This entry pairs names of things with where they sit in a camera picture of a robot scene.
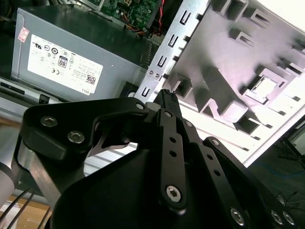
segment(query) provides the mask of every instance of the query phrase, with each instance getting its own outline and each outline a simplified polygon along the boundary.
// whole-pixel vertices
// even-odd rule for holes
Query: red wire
[[[162,32],[162,17],[163,17],[163,5],[165,0],[162,0],[161,6],[160,6],[160,16],[159,16],[159,32]]]

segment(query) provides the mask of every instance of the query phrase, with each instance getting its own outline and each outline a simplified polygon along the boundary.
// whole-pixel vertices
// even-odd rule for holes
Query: metal frame
[[[179,58],[188,39],[209,6],[209,0],[184,0],[169,30],[155,54],[135,98],[142,102],[150,100],[150,96],[164,74],[168,74],[177,58]]]

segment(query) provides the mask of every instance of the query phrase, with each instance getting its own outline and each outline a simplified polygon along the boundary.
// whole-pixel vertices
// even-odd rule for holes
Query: metal plate
[[[254,1],[249,1],[246,12],[251,8],[261,10],[272,23],[267,28],[262,28],[245,15],[238,21],[229,20],[226,15],[220,15],[210,6],[171,72],[192,81],[192,92],[187,97],[180,98],[183,116],[195,124],[200,136],[220,138],[246,166],[305,115],[305,93],[302,89],[304,77],[295,78],[277,67],[281,58],[292,60],[302,69],[305,67],[305,58],[293,49],[297,40],[304,40],[304,33]],[[244,46],[232,39],[232,29],[248,34],[255,41],[253,47]],[[289,82],[292,81],[268,106],[259,105],[240,94],[241,88],[248,86],[256,77],[255,71],[261,65]],[[219,69],[236,95],[262,123],[250,135],[237,131],[232,123],[225,120],[216,121],[198,113],[194,95],[204,86],[204,74],[210,67]],[[163,87],[171,88],[167,82]],[[222,92],[220,85],[217,93]]]

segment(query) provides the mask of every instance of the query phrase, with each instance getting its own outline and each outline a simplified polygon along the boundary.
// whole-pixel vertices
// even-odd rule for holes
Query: power supply unit
[[[78,5],[18,9],[16,31],[12,79],[68,101],[139,85],[157,49]]]

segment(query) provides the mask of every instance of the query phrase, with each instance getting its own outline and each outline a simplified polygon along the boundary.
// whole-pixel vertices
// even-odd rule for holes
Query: floor
[[[249,169],[278,198],[305,228],[305,170],[295,161],[281,159],[287,151],[279,141]]]

